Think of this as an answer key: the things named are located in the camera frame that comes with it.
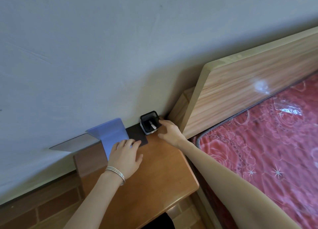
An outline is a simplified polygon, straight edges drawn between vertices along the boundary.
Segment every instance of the red mattress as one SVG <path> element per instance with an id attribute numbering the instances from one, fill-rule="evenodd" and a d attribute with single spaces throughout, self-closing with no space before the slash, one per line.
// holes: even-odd
<path id="1" fill-rule="evenodd" d="M 302 228 L 318 228 L 318 74 L 192 141 L 260 189 Z M 236 228 L 198 177 L 222 226 Z"/>

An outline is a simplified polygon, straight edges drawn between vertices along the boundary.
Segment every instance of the wooden bed frame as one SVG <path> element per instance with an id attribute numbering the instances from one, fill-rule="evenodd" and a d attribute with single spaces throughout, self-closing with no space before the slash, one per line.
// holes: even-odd
<path id="1" fill-rule="evenodd" d="M 168 119 L 191 138 L 317 69 L 315 27 L 205 64 Z"/>

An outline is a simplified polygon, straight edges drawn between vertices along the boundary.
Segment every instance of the silver bracelet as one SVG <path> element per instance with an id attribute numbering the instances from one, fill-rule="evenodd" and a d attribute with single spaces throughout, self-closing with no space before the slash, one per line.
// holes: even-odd
<path id="1" fill-rule="evenodd" d="M 122 180 L 123 180 L 123 182 L 120 184 L 120 185 L 123 185 L 124 183 L 125 183 L 125 177 L 124 177 L 124 175 L 118 170 L 118 169 L 116 169 L 116 168 L 114 168 L 114 167 L 112 167 L 112 166 L 108 166 L 107 168 L 106 168 L 106 170 L 110 170 L 110 171 L 113 171 L 114 173 L 116 173 L 117 175 L 119 175 L 121 178 L 122 178 Z"/>

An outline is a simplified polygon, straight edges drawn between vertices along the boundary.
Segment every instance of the blue paper stand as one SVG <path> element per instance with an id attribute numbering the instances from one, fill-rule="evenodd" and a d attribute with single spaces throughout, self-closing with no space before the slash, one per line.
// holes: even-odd
<path id="1" fill-rule="evenodd" d="M 120 118 L 115 118 L 114 120 L 90 128 L 86 133 L 101 140 L 107 158 L 109 158 L 110 151 L 115 143 L 123 139 L 129 139 Z"/>

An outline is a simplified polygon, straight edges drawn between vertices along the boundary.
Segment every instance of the forearm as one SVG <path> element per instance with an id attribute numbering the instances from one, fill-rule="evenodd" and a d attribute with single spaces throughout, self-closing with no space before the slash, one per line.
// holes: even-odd
<path id="1" fill-rule="evenodd" d="M 103 173 L 64 229 L 98 229 L 122 179 L 112 171 Z"/>
<path id="2" fill-rule="evenodd" d="M 184 140 L 178 147 L 200 171 L 240 228 L 298 228 L 265 194 L 191 142 Z"/>

